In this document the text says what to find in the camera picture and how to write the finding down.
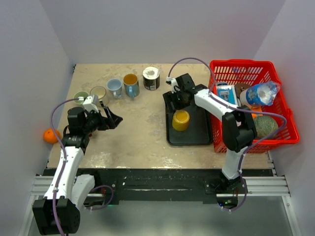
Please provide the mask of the yellow mug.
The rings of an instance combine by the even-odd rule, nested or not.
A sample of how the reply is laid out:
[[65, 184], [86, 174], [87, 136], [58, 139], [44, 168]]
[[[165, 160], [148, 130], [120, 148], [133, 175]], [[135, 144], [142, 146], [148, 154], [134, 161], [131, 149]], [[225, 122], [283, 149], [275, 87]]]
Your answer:
[[177, 131], [185, 131], [189, 126], [190, 115], [185, 110], [177, 110], [172, 119], [172, 127]]

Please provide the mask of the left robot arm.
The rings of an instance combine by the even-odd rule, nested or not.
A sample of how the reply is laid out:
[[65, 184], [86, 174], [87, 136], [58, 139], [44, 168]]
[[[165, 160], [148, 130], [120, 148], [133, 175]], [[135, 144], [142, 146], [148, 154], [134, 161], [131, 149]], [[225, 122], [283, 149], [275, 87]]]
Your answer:
[[43, 199], [33, 203], [32, 211], [41, 235], [62, 236], [78, 231], [80, 210], [89, 192], [96, 193], [102, 187], [101, 179], [92, 175], [77, 176], [89, 136], [96, 130], [115, 129], [123, 118], [105, 106], [103, 117], [96, 108], [75, 107], [67, 112], [68, 133], [62, 138], [60, 161], [49, 189]]

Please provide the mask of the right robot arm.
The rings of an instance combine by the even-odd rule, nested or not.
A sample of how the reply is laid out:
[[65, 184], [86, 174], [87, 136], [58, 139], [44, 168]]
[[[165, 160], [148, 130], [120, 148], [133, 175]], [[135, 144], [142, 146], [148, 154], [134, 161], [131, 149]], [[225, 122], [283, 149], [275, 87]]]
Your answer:
[[166, 83], [171, 85], [171, 91], [163, 94], [168, 113], [194, 103], [221, 121], [226, 159], [220, 177], [212, 182], [212, 187], [231, 193], [241, 182], [244, 157], [257, 135], [250, 110], [224, 101], [203, 84], [196, 85], [188, 73], [177, 78], [167, 77]]

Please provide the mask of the light blue footed mug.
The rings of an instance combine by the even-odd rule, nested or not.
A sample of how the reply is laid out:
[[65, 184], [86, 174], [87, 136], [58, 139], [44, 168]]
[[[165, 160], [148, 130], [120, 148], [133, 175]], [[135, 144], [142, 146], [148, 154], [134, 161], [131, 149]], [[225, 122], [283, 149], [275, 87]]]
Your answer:
[[119, 99], [122, 96], [122, 82], [113, 78], [107, 82], [107, 88], [114, 98]]

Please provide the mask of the green mug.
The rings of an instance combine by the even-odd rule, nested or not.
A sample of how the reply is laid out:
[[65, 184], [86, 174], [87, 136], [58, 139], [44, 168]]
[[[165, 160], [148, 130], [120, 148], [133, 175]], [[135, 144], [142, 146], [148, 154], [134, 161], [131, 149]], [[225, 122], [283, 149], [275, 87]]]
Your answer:
[[74, 103], [76, 105], [82, 105], [88, 96], [89, 94], [86, 91], [79, 91], [73, 96], [73, 98], [76, 98], [76, 100], [74, 100]]

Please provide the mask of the cream enamel mug black rim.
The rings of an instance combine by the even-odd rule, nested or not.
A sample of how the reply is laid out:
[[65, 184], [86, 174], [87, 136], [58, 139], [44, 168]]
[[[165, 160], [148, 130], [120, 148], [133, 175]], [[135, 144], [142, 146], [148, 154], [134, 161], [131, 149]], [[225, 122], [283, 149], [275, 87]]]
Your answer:
[[94, 94], [98, 97], [97, 106], [103, 107], [109, 103], [109, 96], [107, 90], [103, 86], [93, 87], [90, 91], [90, 94]]

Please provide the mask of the blue butterfly mug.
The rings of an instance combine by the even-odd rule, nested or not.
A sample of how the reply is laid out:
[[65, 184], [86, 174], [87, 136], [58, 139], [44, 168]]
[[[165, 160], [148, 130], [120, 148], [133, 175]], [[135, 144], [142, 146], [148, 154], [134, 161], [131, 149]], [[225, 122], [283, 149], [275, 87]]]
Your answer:
[[140, 87], [138, 77], [134, 74], [127, 74], [123, 78], [126, 95], [132, 100], [139, 95]]

